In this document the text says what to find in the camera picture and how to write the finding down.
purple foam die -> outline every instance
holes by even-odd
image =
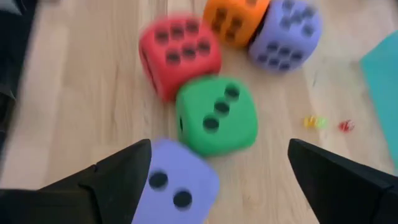
[[[200,224],[220,188],[216,172],[179,142],[152,143],[149,174],[132,224]]]
[[[309,58],[321,33],[321,17],[314,7],[302,1],[271,1],[249,55],[266,70],[287,72]]]

yellow toy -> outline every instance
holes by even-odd
[[[306,128],[324,128],[327,124],[325,118],[309,116],[304,119],[304,126]]]

black dot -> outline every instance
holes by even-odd
[[[276,67],[279,64],[279,59],[277,58],[272,58],[269,60],[268,64],[272,67]]]
[[[225,102],[219,101],[214,104],[214,110],[217,113],[227,115],[229,113],[229,105]]]
[[[198,51],[200,54],[207,55],[210,53],[210,43],[206,39],[199,40]]]
[[[167,44],[169,42],[169,33],[165,30],[157,30],[155,32],[155,39],[160,44]]]
[[[180,40],[184,38],[184,29],[180,25],[172,25],[170,28],[172,38],[174,40]]]
[[[182,55],[184,58],[193,60],[196,57],[195,47],[193,45],[184,45],[182,47]]]
[[[281,65],[279,66],[279,70],[281,71],[286,71],[290,69],[290,65],[288,63],[281,63]]]
[[[303,26],[302,32],[306,37],[311,37],[314,33],[314,28],[311,25],[306,24]]]
[[[225,88],[225,96],[228,99],[237,100],[239,98],[239,90],[233,85],[229,85]]]
[[[181,132],[184,130],[184,126],[182,124],[182,118],[181,117],[180,117],[180,129],[181,129]]]
[[[264,63],[264,62],[266,62],[266,61],[268,60],[268,56],[266,56],[266,55],[259,55],[258,58],[257,58],[257,60],[258,60],[259,62],[261,62],[261,63]]]
[[[197,34],[199,32],[199,23],[197,21],[187,21],[185,28],[189,34]]]
[[[209,131],[217,131],[219,125],[218,120],[210,116],[203,120],[203,127]]]
[[[281,55],[283,57],[289,56],[290,55],[290,49],[288,47],[282,47],[279,50],[279,55]]]
[[[235,39],[235,31],[227,30],[225,33],[226,40],[233,41]]]
[[[314,8],[311,7],[311,6],[307,6],[307,7],[304,9],[303,13],[302,13],[302,17],[303,17],[304,19],[312,19],[312,17],[313,17],[314,15],[315,15],[315,10],[314,10]]]
[[[295,11],[293,13],[293,16],[290,18],[290,22],[293,22],[296,24],[301,24],[302,21],[303,21],[303,19],[301,17],[301,13],[298,11]]]
[[[246,0],[246,3],[250,6],[255,6],[257,4],[257,0]]]
[[[149,186],[154,190],[165,189],[169,178],[162,171],[153,172],[149,177]]]
[[[213,22],[212,25],[211,25],[211,29],[212,29],[214,32],[219,33],[219,32],[221,31],[221,24],[219,24],[219,23],[217,23],[217,22]]]
[[[169,50],[166,52],[166,62],[172,65],[178,65],[180,63],[180,55],[176,50]]]
[[[267,50],[270,52],[275,52],[279,48],[279,45],[277,42],[271,42],[267,45]]]
[[[216,11],[216,20],[223,22],[226,19],[227,10],[225,8],[218,8]]]
[[[303,59],[303,54],[301,52],[294,52],[292,56],[290,56],[292,60],[299,61]]]
[[[233,29],[239,29],[242,26],[242,19],[234,16],[231,21],[231,27]]]
[[[174,195],[173,203],[178,209],[189,209],[192,204],[192,195],[187,190],[181,190]]]
[[[290,25],[291,25],[290,19],[289,19],[288,17],[284,16],[284,17],[280,20],[279,25],[281,26],[281,28],[286,29],[286,30],[289,30],[289,29],[290,29]]]
[[[293,2],[292,0],[285,0],[285,1],[282,3],[282,7],[283,7],[285,10],[288,10],[288,11],[292,10],[293,6],[294,6],[294,2]]]

green foam die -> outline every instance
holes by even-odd
[[[251,146],[257,116],[250,91],[226,77],[206,77],[183,86],[176,101],[178,138],[202,156]]]

candy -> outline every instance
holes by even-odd
[[[304,119],[304,126],[306,128],[324,128],[327,125],[325,118],[309,116]]]
[[[350,131],[352,131],[354,129],[355,125],[352,122],[352,120],[346,120],[346,121],[342,121],[340,122],[340,124],[338,125],[338,128],[345,133],[348,133]]]

